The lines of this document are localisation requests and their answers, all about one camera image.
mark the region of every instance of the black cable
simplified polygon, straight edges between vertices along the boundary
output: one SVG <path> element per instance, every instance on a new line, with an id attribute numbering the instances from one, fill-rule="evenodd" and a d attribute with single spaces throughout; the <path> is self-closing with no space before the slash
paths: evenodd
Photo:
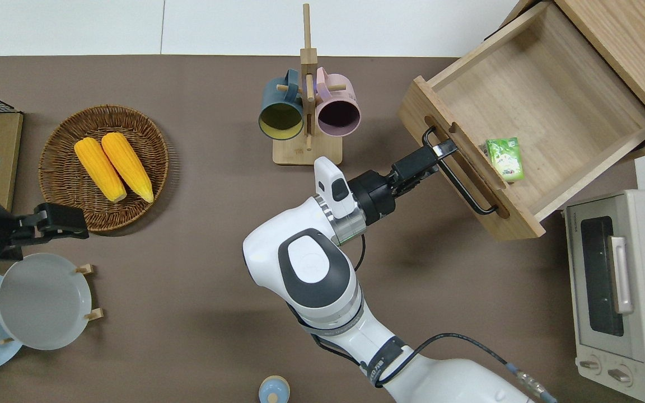
<path id="1" fill-rule="evenodd" d="M 436 340 L 439 340 L 439 339 L 443 339 L 443 338 L 445 338 L 445 337 L 456 337 L 456 338 L 458 338 L 458 339 L 463 339 L 464 341 L 468 341 L 468 342 L 470 342 L 470 343 L 474 344 L 474 346 L 477 346 L 477 347 L 481 348 L 482 350 L 484 350 L 485 352 L 487 352 L 487 354 L 491 355 L 491 356 L 492 356 L 492 357 L 494 357 L 496 360 L 498 360 L 499 362 L 501 362 L 501 363 L 502 363 L 502 365 L 507 365 L 506 360 L 502 359 L 502 357 L 500 357 L 497 353 L 493 352 L 491 349 L 489 349 L 489 348 L 487 348 L 486 346 L 484 346 L 484 344 L 481 344 L 480 342 L 478 342 L 478 341 L 476 341 L 476 340 L 472 339 L 471 337 L 464 336 L 463 334 L 457 334 L 456 332 L 443 332 L 442 334 L 438 334 L 437 336 L 432 336 L 432 337 L 430 337 L 429 339 L 427 339 L 427 341 L 425 341 L 424 343 L 420 344 L 420 345 L 419 345 L 419 347 L 417 347 L 417 348 L 414 350 L 414 352 L 412 352 L 412 354 L 410 354 L 410 355 L 409 355 L 409 357 L 407 357 L 407 358 L 402 362 L 402 364 L 400 364 L 400 365 L 399 365 L 399 367 L 397 367 L 394 371 L 392 371 L 392 373 L 390 373 L 390 375 L 389 375 L 389 376 L 387 376 L 386 378 L 384 378 L 384 379 L 379 380 L 378 382 L 376 382 L 376 383 L 375 383 L 375 387 L 376 387 L 376 388 L 381 388 L 381 387 L 383 387 L 383 385 L 384 385 L 385 383 L 390 382 L 390 381 L 392 380 L 392 378 L 396 377 L 396 376 L 397 376 L 397 374 L 398 374 L 398 373 L 400 373 L 400 372 L 404 369 L 404 367 L 405 367 L 407 364 L 409 364 L 409 362 L 410 362 L 412 359 L 414 359 L 415 355 L 419 354 L 419 352 L 421 352 L 421 351 L 422 351 L 425 347 L 427 347 L 431 342 L 436 341 Z"/>
<path id="2" fill-rule="evenodd" d="M 360 252 L 360 260 L 358 260 L 358 263 L 355 265 L 355 271 L 358 271 L 360 265 L 363 264 L 363 260 L 365 259 L 365 234 L 360 235 L 360 239 L 363 241 L 363 250 Z"/>
<path id="3" fill-rule="evenodd" d="M 319 337 L 318 335 L 316 335 L 316 334 L 311 334 L 310 336 L 312 336 L 312 339 L 313 339 L 313 340 L 315 340 L 315 344 L 317 344 L 317 346 L 318 346 L 318 347 L 320 347 L 320 349 L 323 349 L 323 350 L 325 350 L 326 352 L 331 352 L 331 353 L 333 353 L 333 354 L 335 354 L 335 355 L 338 355 L 339 357 L 343 357 L 343 359 L 350 360 L 350 361 L 351 361 L 351 362 L 353 362 L 355 365 L 357 365 L 358 367 L 360 367 L 360 363 L 359 363 L 359 362 L 356 362 L 356 360 L 355 360 L 355 359 L 353 359 L 353 357 L 351 357 L 350 355 L 345 354 L 345 353 L 341 353 L 341 352 L 339 352 L 338 350 L 331 349 L 330 347 L 325 346 L 325 344 L 323 344 L 323 342 L 322 342 L 322 341 L 320 341 L 320 337 Z"/>

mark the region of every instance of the cable connector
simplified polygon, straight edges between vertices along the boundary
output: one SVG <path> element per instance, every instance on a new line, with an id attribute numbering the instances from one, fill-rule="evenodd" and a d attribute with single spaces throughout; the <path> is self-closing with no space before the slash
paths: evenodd
<path id="1" fill-rule="evenodd" d="M 509 372 L 513 373 L 514 376 L 517 377 L 517 379 L 519 379 L 519 383 L 524 385 L 524 387 L 527 388 L 527 390 L 534 393 L 535 396 L 545 401 L 545 403 L 557 403 L 556 398 L 552 396 L 549 392 L 547 392 L 546 388 L 543 387 L 541 383 L 539 383 L 534 378 L 530 377 L 528 373 L 523 372 L 521 369 L 518 369 L 512 363 L 507 363 L 505 367 L 507 367 Z"/>

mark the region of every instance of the pink mug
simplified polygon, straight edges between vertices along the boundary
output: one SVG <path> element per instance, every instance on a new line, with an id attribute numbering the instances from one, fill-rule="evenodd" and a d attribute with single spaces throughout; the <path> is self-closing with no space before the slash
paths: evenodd
<path id="1" fill-rule="evenodd" d="M 353 133 L 360 125 L 360 107 L 348 77 L 327 74 L 325 68 L 318 67 L 315 81 L 317 94 L 320 95 L 315 107 L 317 127 L 335 137 Z M 329 89 L 340 85 L 345 85 L 345 89 Z"/>

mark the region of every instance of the mug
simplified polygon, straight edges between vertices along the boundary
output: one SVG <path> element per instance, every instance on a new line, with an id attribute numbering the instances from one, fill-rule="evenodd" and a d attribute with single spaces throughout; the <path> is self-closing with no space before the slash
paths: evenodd
<path id="1" fill-rule="evenodd" d="M 360 125 L 360 107 L 348 77 L 328 74 L 325 68 L 318 67 L 315 84 L 320 95 L 315 107 L 317 127 L 335 137 L 353 133 Z M 345 85 L 345 89 L 330 91 L 333 85 Z"/>
<path id="2" fill-rule="evenodd" d="M 271 79 L 263 90 L 258 126 L 274 140 L 289 140 L 302 131 L 302 99 L 298 94 L 299 72 L 289 69 L 285 77 Z M 287 90 L 277 89 L 287 85 Z"/>

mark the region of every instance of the toaster oven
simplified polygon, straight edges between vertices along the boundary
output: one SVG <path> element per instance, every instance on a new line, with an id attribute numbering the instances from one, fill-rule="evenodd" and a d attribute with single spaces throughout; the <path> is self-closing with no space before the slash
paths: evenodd
<path id="1" fill-rule="evenodd" d="M 564 211 L 580 375 L 645 401 L 645 190 Z"/>

